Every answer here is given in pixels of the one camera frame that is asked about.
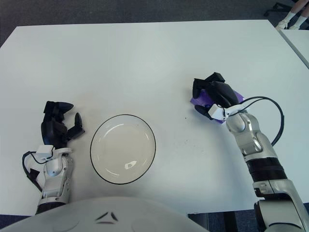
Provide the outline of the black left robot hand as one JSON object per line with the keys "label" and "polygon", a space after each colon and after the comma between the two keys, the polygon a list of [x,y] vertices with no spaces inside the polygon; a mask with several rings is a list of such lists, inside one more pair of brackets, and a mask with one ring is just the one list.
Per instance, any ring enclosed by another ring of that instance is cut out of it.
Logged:
{"label": "black left robot hand", "polygon": [[41,133],[45,145],[53,145],[56,149],[65,148],[69,141],[84,133],[82,119],[75,114],[74,126],[70,129],[63,123],[64,114],[74,107],[68,102],[47,101],[44,108],[44,118],[41,123]]}

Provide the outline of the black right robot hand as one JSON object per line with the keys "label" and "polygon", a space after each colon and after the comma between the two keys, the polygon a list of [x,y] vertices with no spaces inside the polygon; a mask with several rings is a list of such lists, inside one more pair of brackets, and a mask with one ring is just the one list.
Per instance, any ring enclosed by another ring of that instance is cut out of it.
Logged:
{"label": "black right robot hand", "polygon": [[196,111],[210,120],[214,120],[210,113],[214,104],[227,109],[242,100],[243,97],[235,92],[218,72],[206,79],[194,79],[190,102]]}

